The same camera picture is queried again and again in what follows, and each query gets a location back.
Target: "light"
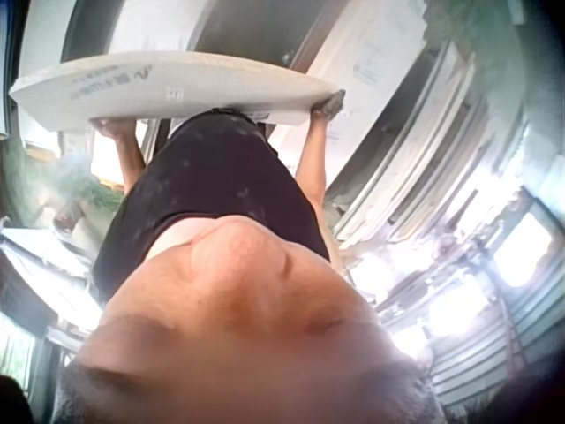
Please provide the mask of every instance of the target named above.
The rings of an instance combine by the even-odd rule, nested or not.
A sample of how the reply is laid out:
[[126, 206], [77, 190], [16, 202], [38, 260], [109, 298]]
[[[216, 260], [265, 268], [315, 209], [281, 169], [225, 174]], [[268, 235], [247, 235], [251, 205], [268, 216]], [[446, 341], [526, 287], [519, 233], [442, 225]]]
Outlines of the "light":
[[530, 281], [551, 241], [549, 231], [532, 214], [524, 217], [494, 254], [496, 265], [509, 286], [522, 287]]
[[426, 334], [418, 325], [398, 331], [392, 336], [392, 340], [399, 351], [406, 353], [414, 359], [427, 346]]
[[374, 295], [377, 303], [386, 300], [395, 283], [387, 264], [374, 255], [364, 257], [350, 273], [355, 286], [362, 292]]
[[433, 265], [433, 242], [428, 241], [416, 246], [404, 242], [389, 249], [395, 267], [404, 274], [425, 271]]
[[488, 300], [473, 277], [447, 292], [430, 306], [429, 327], [437, 337], [464, 333]]

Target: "hair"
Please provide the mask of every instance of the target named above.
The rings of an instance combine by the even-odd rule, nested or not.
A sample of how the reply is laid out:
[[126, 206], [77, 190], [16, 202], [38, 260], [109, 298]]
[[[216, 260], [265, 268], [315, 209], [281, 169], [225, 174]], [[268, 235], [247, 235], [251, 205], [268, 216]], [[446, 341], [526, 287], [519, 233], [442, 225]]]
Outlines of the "hair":
[[26, 395], [11, 377], [0, 375], [0, 419], [2, 422], [32, 423]]
[[[150, 405], [147, 405], [147, 401], [144, 402], [143, 395], [137, 397], [142, 390], [138, 390], [136, 384], [120, 376], [71, 363], [65, 369], [59, 386], [53, 423], [137, 423], [141, 414], [139, 409], [150, 408]], [[410, 362], [398, 362], [375, 369], [352, 379], [350, 387], [354, 400], [350, 405], [351, 411], [347, 412], [348, 423], [445, 422], [431, 384]], [[122, 408], [120, 401], [107, 402], [97, 398], [96, 391], [111, 393], [105, 397], [107, 399], [126, 399], [126, 405]], [[332, 409], [328, 408], [327, 403], [320, 404], [319, 408], [322, 410], [320, 416], [327, 415], [328, 410]], [[128, 409], [135, 413], [128, 415]], [[169, 422], [167, 417], [163, 416], [159, 417], [159, 421]], [[343, 420], [332, 417], [330, 421], [324, 419], [321, 422], [326, 424]]]

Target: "corrugated metal wall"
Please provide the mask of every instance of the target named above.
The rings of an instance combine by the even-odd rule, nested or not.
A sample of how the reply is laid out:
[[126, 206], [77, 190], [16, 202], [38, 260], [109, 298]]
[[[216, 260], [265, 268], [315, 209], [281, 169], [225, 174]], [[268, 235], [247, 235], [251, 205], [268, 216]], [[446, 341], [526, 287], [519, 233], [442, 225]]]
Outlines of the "corrugated metal wall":
[[[548, 360], [565, 347], [564, 277], [565, 261], [557, 254], [537, 282], [505, 293], [532, 372], [543, 372]], [[466, 335], [443, 339], [433, 346], [436, 392], [456, 413], [489, 399], [509, 376], [500, 310], [494, 307], [478, 321]]]

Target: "white surfboard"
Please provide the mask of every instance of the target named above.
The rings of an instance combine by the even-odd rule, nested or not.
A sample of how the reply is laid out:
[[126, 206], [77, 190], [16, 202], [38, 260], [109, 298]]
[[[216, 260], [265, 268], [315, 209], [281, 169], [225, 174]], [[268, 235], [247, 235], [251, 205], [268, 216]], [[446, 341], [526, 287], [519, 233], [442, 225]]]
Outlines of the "white surfboard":
[[135, 52], [89, 57], [22, 77], [11, 97], [49, 131], [106, 117], [191, 117], [238, 109], [270, 124], [301, 125], [337, 91], [320, 79], [237, 57]]

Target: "person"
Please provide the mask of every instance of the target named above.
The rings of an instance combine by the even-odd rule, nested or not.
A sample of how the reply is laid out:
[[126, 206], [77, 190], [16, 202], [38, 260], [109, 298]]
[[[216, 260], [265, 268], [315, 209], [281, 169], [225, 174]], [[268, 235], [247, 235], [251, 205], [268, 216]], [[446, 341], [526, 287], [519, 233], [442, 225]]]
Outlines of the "person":
[[339, 273], [322, 202], [344, 95], [313, 107], [296, 179], [234, 110], [185, 122], [147, 167], [133, 121], [95, 123], [127, 197], [93, 269], [100, 327], [64, 371], [55, 423], [442, 422]]

